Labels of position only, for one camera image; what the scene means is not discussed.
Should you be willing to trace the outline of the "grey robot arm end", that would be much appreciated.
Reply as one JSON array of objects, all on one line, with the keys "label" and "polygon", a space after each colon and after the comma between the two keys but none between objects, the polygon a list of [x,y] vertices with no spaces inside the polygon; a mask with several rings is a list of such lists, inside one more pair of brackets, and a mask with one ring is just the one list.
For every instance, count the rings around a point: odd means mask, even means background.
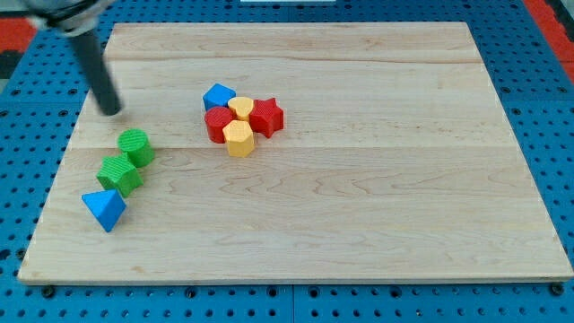
[{"label": "grey robot arm end", "polygon": [[67,37],[93,30],[115,0],[21,0],[26,18],[39,30],[56,28]]}]

